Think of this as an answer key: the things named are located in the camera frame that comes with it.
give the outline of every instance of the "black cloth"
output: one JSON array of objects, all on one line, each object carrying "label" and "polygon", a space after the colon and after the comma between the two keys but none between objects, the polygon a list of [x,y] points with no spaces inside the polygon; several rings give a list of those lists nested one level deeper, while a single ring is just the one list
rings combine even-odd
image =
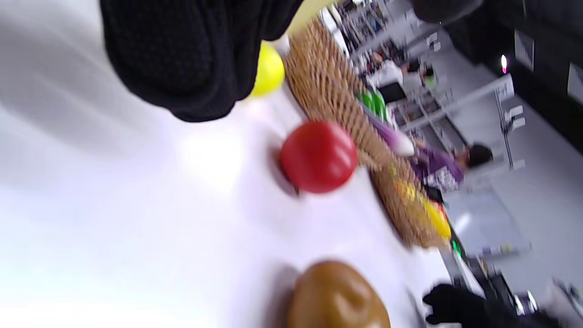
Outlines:
[{"label": "black cloth", "polygon": [[433,24],[454,22],[479,8],[483,0],[410,0],[415,15]]},{"label": "black cloth", "polygon": [[107,55],[128,90],[187,122],[226,116],[255,84],[261,40],[302,0],[100,0]]},{"label": "black cloth", "polygon": [[498,300],[487,301],[462,287],[438,285],[423,298],[429,324],[461,323],[462,328],[559,328],[542,313],[518,316]]}]

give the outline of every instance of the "yellow ball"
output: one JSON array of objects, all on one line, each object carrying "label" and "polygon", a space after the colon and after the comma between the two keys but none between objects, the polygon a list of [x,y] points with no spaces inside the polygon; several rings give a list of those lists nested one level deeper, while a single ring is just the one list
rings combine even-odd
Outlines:
[{"label": "yellow ball", "polygon": [[251,91],[251,96],[263,96],[273,92],[283,83],[286,71],[283,67],[282,58],[278,52],[269,44],[262,42],[259,51],[259,64],[257,66],[257,77],[255,86]]},{"label": "yellow ball", "polygon": [[439,233],[439,235],[443,238],[451,239],[451,228],[449,227],[449,224],[443,215],[441,215],[441,212],[439,212],[435,205],[433,205],[429,200],[425,199],[423,202],[425,203],[425,209],[429,213],[429,217],[431,218],[431,222],[436,228],[437,233]]}]

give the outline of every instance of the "yellow lemon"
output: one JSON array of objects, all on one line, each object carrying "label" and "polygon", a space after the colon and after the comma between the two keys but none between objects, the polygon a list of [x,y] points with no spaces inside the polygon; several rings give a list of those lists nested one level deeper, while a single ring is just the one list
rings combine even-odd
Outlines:
[{"label": "yellow lemon", "polygon": [[257,65],[257,77],[251,96],[263,96],[273,92],[286,77],[286,70],[278,52],[269,44],[262,42]]}]

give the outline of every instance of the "dark hair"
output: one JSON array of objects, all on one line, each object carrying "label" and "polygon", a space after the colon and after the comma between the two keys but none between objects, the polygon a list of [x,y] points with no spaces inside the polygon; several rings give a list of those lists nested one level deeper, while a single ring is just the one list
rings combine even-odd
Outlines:
[{"label": "dark hair", "polygon": [[419,59],[415,59],[409,62],[408,72],[419,72],[419,68],[421,68],[421,63],[419,62]]},{"label": "dark hair", "polygon": [[468,168],[473,169],[494,159],[492,150],[482,144],[473,144],[469,150]]},{"label": "dark hair", "polygon": [[435,72],[433,71],[433,67],[432,66],[426,67],[425,68],[425,76],[432,77],[433,75],[435,75]]}]

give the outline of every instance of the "black wall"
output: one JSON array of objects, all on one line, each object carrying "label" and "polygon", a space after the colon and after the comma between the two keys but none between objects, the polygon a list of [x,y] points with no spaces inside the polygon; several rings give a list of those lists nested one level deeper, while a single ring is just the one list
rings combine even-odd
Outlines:
[{"label": "black wall", "polygon": [[[525,18],[522,6],[514,0],[489,0],[445,30],[459,52],[495,74],[502,75],[500,57],[506,55],[516,93],[583,153],[583,106],[567,95],[570,62],[583,67],[583,40],[576,31],[566,33],[566,23],[562,28],[553,27],[536,19],[532,6],[528,10],[531,15]],[[535,41],[534,72],[514,60],[515,29]]]}]

